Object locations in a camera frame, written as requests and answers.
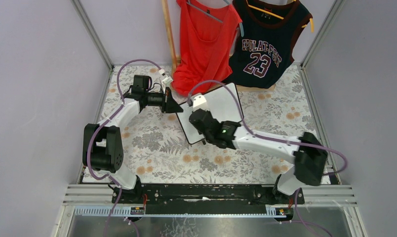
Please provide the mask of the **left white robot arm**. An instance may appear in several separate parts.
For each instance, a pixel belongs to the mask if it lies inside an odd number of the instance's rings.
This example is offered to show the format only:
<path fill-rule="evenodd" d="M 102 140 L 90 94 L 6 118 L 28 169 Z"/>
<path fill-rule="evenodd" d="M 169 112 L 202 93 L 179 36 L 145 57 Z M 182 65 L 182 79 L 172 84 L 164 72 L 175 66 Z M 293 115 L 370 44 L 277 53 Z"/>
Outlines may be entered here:
<path fill-rule="evenodd" d="M 111 115 L 84 128 L 82 162 L 96 180 L 109 178 L 117 186 L 133 190 L 139 178 L 123 166 L 124 149 L 121 129 L 144 108 L 159 107 L 164 114 L 183 112 L 172 97 L 170 76 L 158 83 L 160 90 L 153 92 L 154 84 L 149 76 L 135 75 L 133 84 L 122 95 L 123 101 Z"/>

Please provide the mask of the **white board black frame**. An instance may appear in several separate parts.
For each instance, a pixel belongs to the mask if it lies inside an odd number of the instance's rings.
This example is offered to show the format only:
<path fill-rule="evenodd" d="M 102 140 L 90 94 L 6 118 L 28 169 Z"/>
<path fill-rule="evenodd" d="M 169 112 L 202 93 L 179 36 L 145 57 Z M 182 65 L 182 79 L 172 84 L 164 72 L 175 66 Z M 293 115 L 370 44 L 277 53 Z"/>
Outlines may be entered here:
<path fill-rule="evenodd" d="M 219 122 L 222 121 L 234 121 L 241 122 L 239 110 L 237 108 L 236 99 L 238 102 L 239 95 L 234 83 L 229 83 L 226 85 L 233 94 L 230 94 L 225 88 L 219 87 L 212 91 L 209 91 L 203 96 L 207 100 L 208 108 L 213 116 Z M 183 109 L 182 113 L 177 113 L 182 130 L 185 134 L 186 140 L 189 144 L 195 144 L 204 139 L 204 136 L 199 134 L 194 126 L 189 122 L 189 116 L 192 113 L 192 108 L 188 106 L 186 102 L 180 103 L 180 107 Z"/>

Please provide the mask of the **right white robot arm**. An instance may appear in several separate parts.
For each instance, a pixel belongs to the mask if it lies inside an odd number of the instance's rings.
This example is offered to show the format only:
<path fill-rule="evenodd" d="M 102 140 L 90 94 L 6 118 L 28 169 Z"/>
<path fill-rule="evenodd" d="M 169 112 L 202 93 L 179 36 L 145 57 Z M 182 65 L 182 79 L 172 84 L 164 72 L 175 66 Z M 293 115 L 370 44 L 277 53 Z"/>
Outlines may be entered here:
<path fill-rule="evenodd" d="M 282 158 L 293 168 L 279 175 L 274 191 L 290 196 L 304 185 L 321 184 L 327 152 L 310 132 L 300 137 L 282 137 L 271 133 L 251 134 L 243 124 L 219 122 L 211 112 L 198 109 L 192 112 L 189 123 L 203 135 L 207 143 L 221 149 L 249 150 Z"/>

